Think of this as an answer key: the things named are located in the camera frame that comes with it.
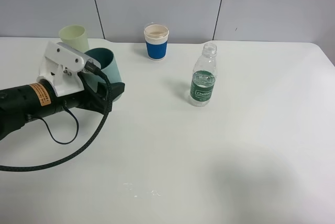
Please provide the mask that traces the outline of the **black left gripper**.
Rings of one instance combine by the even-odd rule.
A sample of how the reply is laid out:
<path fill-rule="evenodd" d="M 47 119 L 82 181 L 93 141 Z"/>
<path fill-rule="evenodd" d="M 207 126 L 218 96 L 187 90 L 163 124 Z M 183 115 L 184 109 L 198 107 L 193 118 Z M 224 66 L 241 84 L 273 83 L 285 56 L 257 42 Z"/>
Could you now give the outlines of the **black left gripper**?
<path fill-rule="evenodd" d="M 98 82 L 96 93 L 84 79 L 81 81 L 83 91 L 61 97 L 46 80 L 1 90 L 1 139 L 31 121 L 74 107 L 101 114 L 111 112 L 107 108 L 107 84 Z M 112 83 L 112 101 L 117 101 L 124 91 L 125 83 Z"/>

